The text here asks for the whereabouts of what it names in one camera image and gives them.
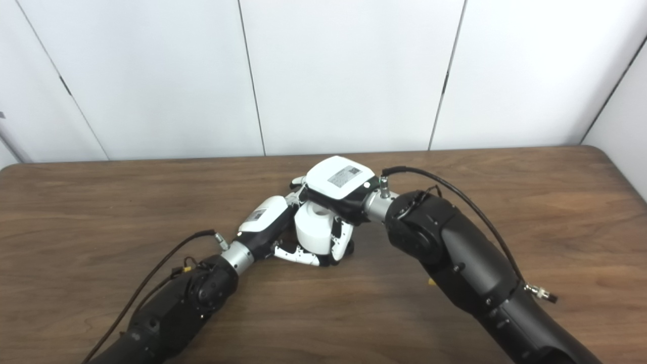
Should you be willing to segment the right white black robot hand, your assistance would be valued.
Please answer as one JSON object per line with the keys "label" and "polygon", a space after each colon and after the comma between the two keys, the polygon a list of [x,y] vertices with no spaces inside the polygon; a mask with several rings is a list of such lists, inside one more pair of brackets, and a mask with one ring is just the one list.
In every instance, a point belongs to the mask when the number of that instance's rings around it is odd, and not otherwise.
{"label": "right white black robot hand", "polygon": [[370,168],[339,155],[319,162],[291,181],[290,189],[300,201],[311,201],[333,213],[331,266],[353,253],[354,228],[370,221],[365,202],[377,187],[378,177]]}

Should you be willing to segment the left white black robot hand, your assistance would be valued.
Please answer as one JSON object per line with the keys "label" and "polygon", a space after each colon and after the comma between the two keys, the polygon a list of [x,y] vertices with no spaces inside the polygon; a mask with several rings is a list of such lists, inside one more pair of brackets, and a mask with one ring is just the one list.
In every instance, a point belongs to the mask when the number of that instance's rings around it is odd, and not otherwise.
{"label": "left white black robot hand", "polygon": [[277,257],[288,262],[331,266],[333,213],[296,193],[272,196],[240,225],[231,247],[251,262]]}

